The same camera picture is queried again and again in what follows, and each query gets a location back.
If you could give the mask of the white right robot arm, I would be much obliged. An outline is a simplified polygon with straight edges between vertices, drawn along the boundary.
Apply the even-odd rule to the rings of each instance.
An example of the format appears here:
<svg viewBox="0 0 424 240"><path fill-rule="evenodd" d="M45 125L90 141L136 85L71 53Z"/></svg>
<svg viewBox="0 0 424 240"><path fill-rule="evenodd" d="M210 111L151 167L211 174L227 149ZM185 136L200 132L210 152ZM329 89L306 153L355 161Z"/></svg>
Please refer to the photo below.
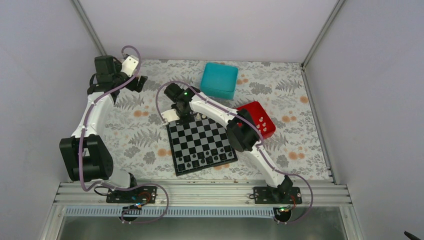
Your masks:
<svg viewBox="0 0 424 240"><path fill-rule="evenodd" d="M214 120L225 128L230 146L249 155L256 168L264 176L271 198L278 204L290 197L293 182L288 173L282 172L264 148L264 137L257 129L250 113L243 109L227 107L206 96L190 85L183 89L180 81L171 81L160 87L172 101L170 110L161 113L168 124L180 120L191 112L197 112Z"/></svg>

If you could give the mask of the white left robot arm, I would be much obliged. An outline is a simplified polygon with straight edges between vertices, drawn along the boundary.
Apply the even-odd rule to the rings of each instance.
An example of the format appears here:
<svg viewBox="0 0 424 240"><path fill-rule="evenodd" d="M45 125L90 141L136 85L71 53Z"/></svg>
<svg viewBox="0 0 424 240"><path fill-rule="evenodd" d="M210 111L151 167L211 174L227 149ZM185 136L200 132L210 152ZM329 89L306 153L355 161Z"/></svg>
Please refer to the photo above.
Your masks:
<svg viewBox="0 0 424 240"><path fill-rule="evenodd" d="M111 55L98 56L94 65L96 72L89 80L83 117L71 137L60 140L59 150L71 181L79 181L83 174L85 183L120 188L119 196L131 203L139 197L136 179L133 174L114 168L102 135L120 93L118 86L125 84L127 89L139 93L147 77L136 75L139 59L133 55L127 55L123 62Z"/></svg>

